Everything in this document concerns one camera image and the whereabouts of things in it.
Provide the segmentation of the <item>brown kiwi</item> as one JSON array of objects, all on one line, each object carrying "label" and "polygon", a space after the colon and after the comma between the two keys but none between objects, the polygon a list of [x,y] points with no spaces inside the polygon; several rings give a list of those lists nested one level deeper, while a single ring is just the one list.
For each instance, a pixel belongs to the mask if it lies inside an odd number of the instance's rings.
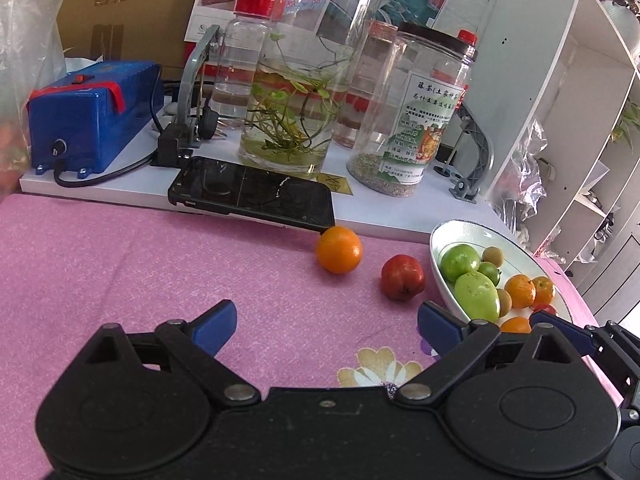
[{"label": "brown kiwi", "polygon": [[482,260],[484,262],[493,264],[497,268],[500,268],[500,266],[502,266],[504,263],[503,251],[496,246],[487,247],[484,249]]},{"label": "brown kiwi", "polygon": [[498,288],[497,292],[498,292],[499,308],[500,308],[499,316],[500,318],[503,318],[512,309],[512,298],[510,294],[502,288]]}]

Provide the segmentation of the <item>green tomato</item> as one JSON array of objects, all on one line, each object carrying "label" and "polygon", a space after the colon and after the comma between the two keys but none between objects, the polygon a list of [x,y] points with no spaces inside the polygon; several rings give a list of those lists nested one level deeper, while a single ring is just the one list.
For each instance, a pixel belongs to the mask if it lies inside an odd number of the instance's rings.
[{"label": "green tomato", "polygon": [[478,272],[485,275],[488,280],[496,287],[499,286],[501,280],[501,269],[490,261],[482,261],[478,266]]}]

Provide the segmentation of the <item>tangerine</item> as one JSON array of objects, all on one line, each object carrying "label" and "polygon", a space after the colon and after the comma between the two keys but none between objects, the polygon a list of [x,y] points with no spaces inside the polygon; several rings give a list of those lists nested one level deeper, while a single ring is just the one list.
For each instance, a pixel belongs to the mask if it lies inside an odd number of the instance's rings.
[{"label": "tangerine", "polygon": [[511,276],[504,285],[504,290],[509,294],[513,309],[526,309],[534,304],[536,298],[536,286],[525,274]]},{"label": "tangerine", "polygon": [[538,307],[552,304],[555,297],[555,286],[550,278],[548,278],[548,276],[537,276],[532,279],[532,284],[535,287],[533,306]]}]

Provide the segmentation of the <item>large green mango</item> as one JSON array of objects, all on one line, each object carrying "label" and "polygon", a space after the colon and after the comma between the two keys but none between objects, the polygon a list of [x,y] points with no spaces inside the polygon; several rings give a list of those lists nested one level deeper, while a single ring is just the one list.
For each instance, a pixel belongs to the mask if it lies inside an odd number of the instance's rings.
[{"label": "large green mango", "polygon": [[476,271],[480,266],[480,255],[469,244],[449,248],[440,259],[439,270],[444,279],[454,283],[461,275]]}]

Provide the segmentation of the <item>green mango in plate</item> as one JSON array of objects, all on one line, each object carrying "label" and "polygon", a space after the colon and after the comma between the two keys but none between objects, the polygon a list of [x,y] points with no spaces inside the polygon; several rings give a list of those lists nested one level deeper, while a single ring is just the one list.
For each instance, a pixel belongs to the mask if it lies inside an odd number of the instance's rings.
[{"label": "green mango in plate", "polygon": [[454,283],[454,298],[471,320],[482,318],[489,322],[498,322],[498,292],[494,283],[484,274],[471,271],[459,276]]}]

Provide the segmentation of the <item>small red tomato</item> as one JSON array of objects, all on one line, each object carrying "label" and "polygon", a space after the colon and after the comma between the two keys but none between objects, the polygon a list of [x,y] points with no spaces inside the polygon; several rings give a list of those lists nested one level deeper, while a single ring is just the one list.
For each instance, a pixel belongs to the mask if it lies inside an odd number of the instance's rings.
[{"label": "small red tomato", "polygon": [[536,306],[533,306],[532,311],[534,313],[546,312],[550,315],[558,314],[558,311],[555,309],[555,307],[552,306],[552,304],[537,304]]}]

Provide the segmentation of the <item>white oval plate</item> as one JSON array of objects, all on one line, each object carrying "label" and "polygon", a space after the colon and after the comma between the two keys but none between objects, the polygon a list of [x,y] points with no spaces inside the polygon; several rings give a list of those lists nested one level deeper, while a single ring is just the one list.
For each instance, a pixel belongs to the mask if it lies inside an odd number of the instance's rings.
[{"label": "white oval plate", "polygon": [[442,302],[446,308],[463,322],[471,319],[457,302],[454,296],[454,284],[449,283],[442,271],[440,263],[449,249],[461,244],[467,244],[481,255],[487,247],[495,246],[502,250],[504,263],[501,266],[500,285],[506,284],[508,278],[516,274],[525,274],[529,278],[547,275],[555,285],[560,282],[552,278],[551,272],[544,270],[541,264],[513,240],[497,231],[481,226],[476,222],[463,220],[449,220],[436,226],[430,239],[430,259],[437,289],[442,295]]}]

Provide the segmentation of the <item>large orange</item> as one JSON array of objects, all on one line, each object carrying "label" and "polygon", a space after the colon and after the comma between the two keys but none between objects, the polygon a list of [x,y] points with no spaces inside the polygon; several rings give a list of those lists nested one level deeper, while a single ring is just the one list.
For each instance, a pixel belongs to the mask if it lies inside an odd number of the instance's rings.
[{"label": "large orange", "polygon": [[332,226],[318,239],[316,257],[322,269],[337,275],[352,272],[359,266],[363,246],[358,235],[344,226]]}]

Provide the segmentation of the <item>crumpled clear plastic bag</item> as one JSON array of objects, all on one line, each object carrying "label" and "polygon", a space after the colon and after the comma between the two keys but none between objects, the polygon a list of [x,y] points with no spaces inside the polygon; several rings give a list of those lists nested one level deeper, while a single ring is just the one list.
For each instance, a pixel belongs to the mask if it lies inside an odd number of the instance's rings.
[{"label": "crumpled clear plastic bag", "polygon": [[538,202],[547,196],[537,160],[547,145],[544,128],[533,119],[489,194],[492,210],[529,252],[532,244],[525,221],[536,216]]}]

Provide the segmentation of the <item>white raised board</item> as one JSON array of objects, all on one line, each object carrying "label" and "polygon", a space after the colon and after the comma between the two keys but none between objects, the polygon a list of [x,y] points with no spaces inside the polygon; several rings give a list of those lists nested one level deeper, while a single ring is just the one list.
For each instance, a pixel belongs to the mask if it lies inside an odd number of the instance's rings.
[{"label": "white raised board", "polygon": [[[126,148],[115,158],[105,174],[128,166],[144,155],[150,154],[156,145],[157,132],[152,122],[149,122],[132,140]],[[238,159],[239,133],[228,133],[221,140],[205,142],[193,152],[195,156],[203,156],[221,160],[221,166],[227,167],[222,172],[223,184],[213,184],[213,191],[238,192],[240,184],[233,184],[229,174],[229,166],[240,164]],[[498,216],[481,197],[475,203],[457,200],[450,193],[451,184],[445,178],[427,169],[422,181],[414,193],[409,197],[392,197],[372,191],[356,181],[346,171],[349,159],[346,148],[330,145],[326,160],[322,166],[330,183],[343,182],[344,177],[350,188],[350,194],[332,192],[332,204],[335,223],[346,226],[358,235],[387,238],[388,240],[408,240],[408,242],[427,242],[428,236],[441,223],[448,220],[471,221],[500,233],[510,240],[513,235],[502,223]],[[267,178],[258,174],[258,170],[250,168],[248,183],[250,184],[250,206],[259,210],[273,209],[272,200],[281,200],[275,185],[283,181],[286,176],[278,174],[274,178]],[[53,170],[44,174],[36,174],[31,169],[20,179],[21,191],[28,194],[44,196],[74,198],[75,200],[90,200],[90,202],[119,204],[134,207],[153,208],[160,210],[183,210],[194,214],[212,214],[209,211],[199,211],[193,207],[171,205],[168,200],[168,190],[178,176],[179,169],[144,167],[131,171],[110,182],[87,186],[86,188],[63,188],[55,183]]]}]

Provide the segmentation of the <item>potted green plant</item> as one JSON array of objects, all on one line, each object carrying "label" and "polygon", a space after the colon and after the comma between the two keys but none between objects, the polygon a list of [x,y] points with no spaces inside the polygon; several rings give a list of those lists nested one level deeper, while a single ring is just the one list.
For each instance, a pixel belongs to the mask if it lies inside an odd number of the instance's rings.
[{"label": "potted green plant", "polygon": [[628,148],[634,149],[634,135],[639,132],[640,128],[640,110],[639,105],[631,100],[627,100],[620,118],[610,134],[610,140],[614,143],[624,141]]}]

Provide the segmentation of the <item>clear jar with seeds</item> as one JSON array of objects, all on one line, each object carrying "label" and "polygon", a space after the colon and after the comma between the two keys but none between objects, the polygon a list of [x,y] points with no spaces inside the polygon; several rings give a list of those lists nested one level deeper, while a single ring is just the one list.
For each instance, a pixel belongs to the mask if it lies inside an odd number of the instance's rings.
[{"label": "clear jar with seeds", "polygon": [[408,197],[469,88],[477,36],[402,22],[346,162],[371,190]]}]

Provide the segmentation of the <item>clear bottle red cap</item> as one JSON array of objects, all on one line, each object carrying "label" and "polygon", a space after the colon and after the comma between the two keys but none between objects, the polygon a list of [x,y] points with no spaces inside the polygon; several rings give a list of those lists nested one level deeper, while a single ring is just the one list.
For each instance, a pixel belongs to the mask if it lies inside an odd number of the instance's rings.
[{"label": "clear bottle red cap", "polygon": [[279,0],[236,0],[234,19],[222,36],[209,107],[218,114],[223,132],[242,128],[250,88],[270,18]]}]

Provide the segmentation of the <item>glass vase with plant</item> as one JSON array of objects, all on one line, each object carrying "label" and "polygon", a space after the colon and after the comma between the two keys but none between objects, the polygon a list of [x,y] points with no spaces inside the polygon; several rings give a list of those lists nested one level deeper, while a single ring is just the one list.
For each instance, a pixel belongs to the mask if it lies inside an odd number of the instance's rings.
[{"label": "glass vase with plant", "polygon": [[240,136],[245,165],[321,170],[381,0],[277,0]]}]

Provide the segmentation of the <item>cardboard box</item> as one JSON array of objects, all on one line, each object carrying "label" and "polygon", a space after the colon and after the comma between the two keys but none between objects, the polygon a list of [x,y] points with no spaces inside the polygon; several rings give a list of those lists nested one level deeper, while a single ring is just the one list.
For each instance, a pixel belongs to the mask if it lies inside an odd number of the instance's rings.
[{"label": "cardboard box", "polygon": [[147,60],[182,70],[194,0],[64,0],[58,31],[70,58]]}]

